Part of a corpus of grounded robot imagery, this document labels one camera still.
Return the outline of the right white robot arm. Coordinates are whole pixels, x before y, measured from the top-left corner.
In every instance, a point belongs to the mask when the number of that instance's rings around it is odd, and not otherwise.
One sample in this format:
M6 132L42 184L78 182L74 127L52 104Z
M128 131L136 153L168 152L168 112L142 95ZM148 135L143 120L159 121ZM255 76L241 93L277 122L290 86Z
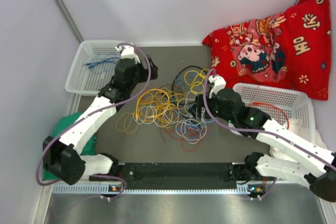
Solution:
M199 94L188 111L195 118L203 115L214 121L222 119L228 122L227 129L273 146L292 159L252 153L245 159L248 178L288 180L307 187L323 200L335 202L335 153L306 141L262 110L246 106L233 89Z

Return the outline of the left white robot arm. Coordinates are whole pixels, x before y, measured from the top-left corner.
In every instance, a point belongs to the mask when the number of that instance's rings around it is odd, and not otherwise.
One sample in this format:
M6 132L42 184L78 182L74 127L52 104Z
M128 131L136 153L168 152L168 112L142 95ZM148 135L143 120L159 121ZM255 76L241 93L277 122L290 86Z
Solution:
M157 79L158 68L150 57L148 69L133 58L122 57L114 75L94 98L90 107L58 137L43 142L43 168L58 179L73 185L92 175L114 180L119 174L118 161L109 154L84 155L85 145L103 125L131 98L138 83Z

